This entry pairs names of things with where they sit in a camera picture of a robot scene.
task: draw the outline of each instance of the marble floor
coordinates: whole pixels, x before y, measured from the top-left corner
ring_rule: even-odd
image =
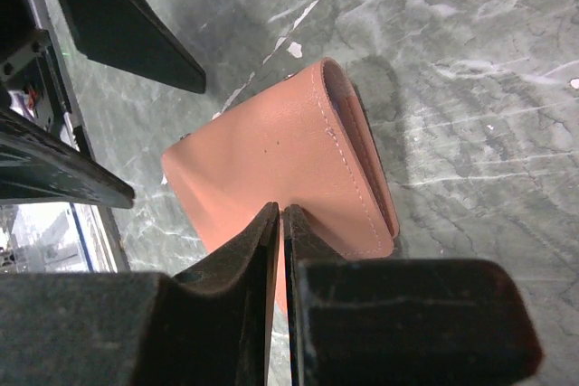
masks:
[[[208,73],[194,95],[87,61],[47,0],[97,160],[137,191],[115,211],[135,270],[205,254],[160,157],[223,108],[322,56],[368,109],[408,258],[478,257],[516,280],[546,359],[579,379],[577,0],[148,0]],[[290,384],[277,315],[271,384]]]

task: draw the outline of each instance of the black plastic part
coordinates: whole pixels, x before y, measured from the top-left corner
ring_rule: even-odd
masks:
[[[5,386],[133,384],[159,304],[187,301],[169,278],[136,273],[3,274],[0,295]]]
[[[50,43],[48,33],[36,29],[25,0],[0,0],[0,83],[10,80],[20,69],[40,55]]]
[[[93,61],[205,91],[205,74],[146,0],[59,0],[77,49]]]
[[[0,92],[6,93],[3,87]],[[0,204],[80,202],[130,208],[132,187],[32,122],[0,108]]]
[[[284,228],[293,384],[508,385],[536,372],[535,330],[496,264],[323,259],[303,213],[286,210]]]
[[[266,384],[279,229],[278,204],[267,203],[242,233],[175,276],[199,295],[204,320],[191,323],[195,382],[185,384]]]

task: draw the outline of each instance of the pink leather wallet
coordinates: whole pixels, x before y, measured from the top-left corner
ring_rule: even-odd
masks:
[[[346,259],[386,257],[399,231],[361,101],[332,59],[319,61],[168,148],[166,179],[211,252],[266,202],[301,206]],[[280,250],[276,298],[284,312]]]

